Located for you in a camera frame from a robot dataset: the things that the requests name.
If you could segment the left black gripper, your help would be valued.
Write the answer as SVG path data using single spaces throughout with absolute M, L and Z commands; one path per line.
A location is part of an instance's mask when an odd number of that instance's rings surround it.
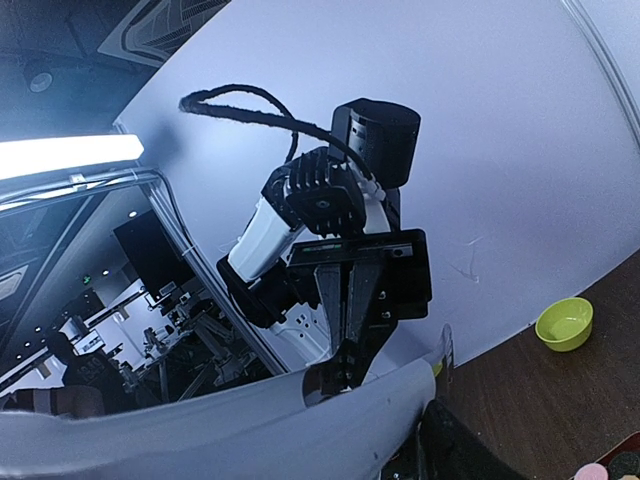
M 399 320 L 426 317 L 432 300 L 421 229 L 297 243 L 287 270 L 303 301 L 323 309 L 332 350 L 343 330 L 359 350 L 380 350 Z

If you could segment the white handled metal tongs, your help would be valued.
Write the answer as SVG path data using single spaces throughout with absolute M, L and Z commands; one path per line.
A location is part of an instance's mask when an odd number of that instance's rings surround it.
M 436 395 L 443 330 L 398 339 L 360 386 L 320 390 L 323 364 L 190 400 L 90 420 L 1 417 L 5 479 L 376 479 Z

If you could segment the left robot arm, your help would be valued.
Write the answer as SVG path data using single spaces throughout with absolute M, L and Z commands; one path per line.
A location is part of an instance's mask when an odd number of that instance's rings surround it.
M 267 329 L 296 305 L 321 309 L 331 354 L 358 361 L 400 321 L 426 316 L 427 238 L 400 220 L 420 124 L 409 107 L 360 98 L 335 109 L 323 146 L 272 172 L 217 265 L 249 323 Z

